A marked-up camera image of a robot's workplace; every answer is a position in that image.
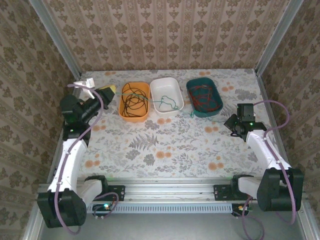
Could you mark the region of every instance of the floral tablecloth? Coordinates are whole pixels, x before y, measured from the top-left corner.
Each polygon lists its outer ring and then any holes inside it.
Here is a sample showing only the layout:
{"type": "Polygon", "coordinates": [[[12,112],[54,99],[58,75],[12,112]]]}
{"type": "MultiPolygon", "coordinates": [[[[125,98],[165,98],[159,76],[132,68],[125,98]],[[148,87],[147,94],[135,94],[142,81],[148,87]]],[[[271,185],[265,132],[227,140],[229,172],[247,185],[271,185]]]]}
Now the floral tablecloth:
{"type": "MultiPolygon", "coordinates": [[[[120,96],[116,95],[91,131],[79,177],[232,177],[240,173],[262,176],[264,170],[254,152],[242,139],[230,137],[223,125],[236,113],[238,103],[262,100],[252,69],[94,71],[82,75],[83,80],[93,78],[97,88],[115,84],[117,92],[127,82],[150,83],[164,77],[177,79],[185,103],[183,112],[161,118],[150,104],[145,122],[129,123],[118,115],[120,96]],[[192,106],[186,83],[200,77],[214,81],[224,104],[219,115],[190,117],[192,106]]],[[[80,98],[88,97],[81,93],[80,98]]],[[[254,110],[256,120],[270,127],[265,106],[260,104],[254,110]]]]}

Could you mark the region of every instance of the yellow object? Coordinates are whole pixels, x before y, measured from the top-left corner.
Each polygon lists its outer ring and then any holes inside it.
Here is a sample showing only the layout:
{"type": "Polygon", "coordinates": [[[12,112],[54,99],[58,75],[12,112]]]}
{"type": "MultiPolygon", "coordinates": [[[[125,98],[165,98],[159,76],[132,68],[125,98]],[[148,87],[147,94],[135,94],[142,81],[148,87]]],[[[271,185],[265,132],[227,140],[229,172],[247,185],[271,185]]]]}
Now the yellow object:
{"type": "Polygon", "coordinates": [[[115,85],[107,85],[107,86],[100,87],[99,89],[106,89],[106,88],[110,88],[114,94],[116,93],[115,85]]]}
{"type": "Polygon", "coordinates": [[[149,108],[150,108],[150,104],[149,101],[146,101],[146,105],[147,105],[147,111],[145,109],[145,107],[139,107],[139,104],[141,104],[141,106],[143,105],[143,103],[138,103],[135,108],[136,109],[130,109],[130,114],[133,115],[138,115],[135,117],[128,117],[128,116],[124,116],[122,115],[125,109],[125,104],[124,101],[127,100],[128,97],[130,97],[130,93],[133,93],[130,90],[130,87],[132,89],[139,89],[143,92],[145,92],[145,95],[147,96],[147,98],[150,98],[150,86],[149,84],[145,83],[145,82],[141,82],[141,81],[137,81],[137,82],[129,82],[129,84],[124,85],[124,87],[122,88],[122,93],[126,93],[125,95],[120,96],[120,104],[119,104],[119,115],[127,122],[131,122],[131,123],[140,123],[140,122],[144,122],[147,118],[148,118],[148,114],[149,114],[149,108]]]}

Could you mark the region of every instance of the orange bowl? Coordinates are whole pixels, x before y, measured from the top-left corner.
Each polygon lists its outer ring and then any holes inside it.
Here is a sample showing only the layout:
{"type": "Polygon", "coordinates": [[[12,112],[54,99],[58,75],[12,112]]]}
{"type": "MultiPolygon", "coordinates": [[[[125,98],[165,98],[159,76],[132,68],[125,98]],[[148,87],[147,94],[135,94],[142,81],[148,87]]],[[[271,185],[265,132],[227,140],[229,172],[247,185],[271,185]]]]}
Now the orange bowl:
{"type": "Polygon", "coordinates": [[[142,92],[145,92],[145,95],[147,96],[147,98],[150,99],[150,86],[149,84],[141,81],[133,81],[128,83],[129,84],[125,84],[122,88],[122,93],[125,93],[125,95],[121,95],[120,97],[118,113],[127,122],[131,122],[131,123],[144,122],[148,118],[148,114],[149,114],[149,107],[150,107],[149,101],[146,101],[146,108],[145,108],[143,102],[134,102],[134,100],[132,100],[133,101],[132,104],[135,104],[134,105],[135,109],[127,109],[127,113],[132,115],[137,115],[137,116],[127,116],[124,113],[124,109],[125,109],[124,101],[126,101],[127,98],[131,96],[130,94],[133,93],[133,91],[130,88],[139,89],[142,92]]]}

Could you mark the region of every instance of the plastic container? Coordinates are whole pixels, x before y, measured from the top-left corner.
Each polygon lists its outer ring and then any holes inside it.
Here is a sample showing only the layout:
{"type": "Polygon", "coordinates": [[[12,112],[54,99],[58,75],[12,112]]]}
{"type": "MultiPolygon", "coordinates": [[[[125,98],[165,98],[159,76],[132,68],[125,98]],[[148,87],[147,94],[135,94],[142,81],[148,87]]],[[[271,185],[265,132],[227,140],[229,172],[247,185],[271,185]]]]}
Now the plastic container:
{"type": "Polygon", "coordinates": [[[144,107],[144,104],[141,102],[134,106],[135,109],[128,109],[128,112],[134,115],[138,115],[137,117],[136,116],[130,117],[130,116],[123,115],[125,104],[122,101],[122,97],[124,100],[126,100],[130,96],[130,93],[133,92],[130,90],[130,87],[136,88],[145,92],[145,95],[147,96],[147,98],[150,99],[149,84],[145,82],[140,82],[140,81],[129,82],[129,84],[125,84],[122,88],[122,93],[126,93],[126,95],[120,96],[120,104],[119,104],[119,111],[118,111],[119,115],[127,122],[131,122],[131,123],[144,122],[148,118],[148,114],[149,114],[150,103],[148,100],[146,100],[147,111],[146,111],[146,108],[144,107]]]}
{"type": "Polygon", "coordinates": [[[155,112],[162,118],[172,117],[184,108],[185,102],[182,97],[178,81],[173,77],[155,79],[150,83],[150,90],[155,112]]]}
{"type": "Polygon", "coordinates": [[[188,81],[186,83],[186,89],[187,93],[193,108],[194,115],[196,115],[198,118],[206,118],[210,116],[217,115],[222,108],[224,107],[224,104],[221,100],[220,94],[216,88],[216,85],[214,81],[212,81],[210,78],[207,77],[201,77],[196,78],[188,81]],[[200,98],[200,96],[206,95],[208,98],[200,98]],[[198,101],[202,104],[206,104],[205,108],[214,109],[212,111],[205,111],[204,107],[200,107],[199,105],[195,105],[193,98],[197,98],[198,101]]]}

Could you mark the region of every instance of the white plastic part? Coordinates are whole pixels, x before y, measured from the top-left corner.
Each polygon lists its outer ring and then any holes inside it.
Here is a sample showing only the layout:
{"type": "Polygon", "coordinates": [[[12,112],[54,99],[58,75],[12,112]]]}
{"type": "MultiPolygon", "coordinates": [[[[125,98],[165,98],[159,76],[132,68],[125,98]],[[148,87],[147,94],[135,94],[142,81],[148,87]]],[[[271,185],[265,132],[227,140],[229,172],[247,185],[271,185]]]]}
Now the white plastic part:
{"type": "Polygon", "coordinates": [[[261,178],[243,176],[238,180],[238,187],[240,192],[245,193],[257,199],[257,192],[261,182],[261,178]]]}
{"type": "MultiPolygon", "coordinates": [[[[90,89],[95,87],[95,81],[94,81],[93,78],[87,78],[86,81],[75,81],[74,84],[85,86],[85,87],[88,87],[90,89]]],[[[95,96],[88,89],[82,89],[82,90],[90,98],[95,99],[95,96]]]]}
{"type": "MultiPolygon", "coordinates": [[[[248,146],[250,146],[251,149],[254,151],[254,154],[256,155],[259,165],[262,167],[262,169],[275,168],[277,170],[281,170],[276,159],[266,146],[264,140],[264,133],[265,131],[263,130],[250,131],[246,136],[246,142],[248,146]]],[[[283,164],[284,169],[287,170],[288,168],[290,168],[291,166],[281,157],[281,155],[278,153],[268,136],[266,137],[266,140],[268,141],[272,150],[278,156],[279,161],[283,164]]]]}
{"type": "Polygon", "coordinates": [[[78,196],[84,201],[86,207],[88,207],[93,200],[101,194],[102,192],[102,183],[100,180],[87,180],[77,190],[78,196]]]}
{"type": "Polygon", "coordinates": [[[150,83],[150,91],[152,95],[152,101],[161,101],[163,96],[167,96],[173,99],[176,103],[177,110],[172,109],[169,104],[172,104],[174,107],[175,103],[166,97],[163,99],[163,101],[168,104],[161,104],[160,102],[153,103],[155,112],[162,118],[172,117],[178,114],[179,111],[185,106],[178,81],[173,77],[164,77],[153,80],[150,83]]]}
{"type": "MultiPolygon", "coordinates": [[[[58,176],[60,174],[61,167],[65,159],[65,155],[68,149],[70,148],[70,146],[75,141],[76,141],[75,138],[68,139],[64,141],[62,144],[63,149],[62,149],[60,162],[56,170],[56,173],[54,175],[54,178],[52,180],[52,183],[48,188],[48,191],[51,190],[52,193],[56,192],[58,176]]],[[[59,189],[60,192],[63,192],[65,189],[69,189],[70,191],[72,190],[75,193],[77,193],[77,179],[78,179],[79,167],[80,167],[80,163],[82,162],[82,157],[86,150],[87,150],[87,144],[85,143],[84,140],[78,141],[73,147],[73,149],[71,150],[63,170],[62,179],[60,183],[61,185],[59,189]]]]}

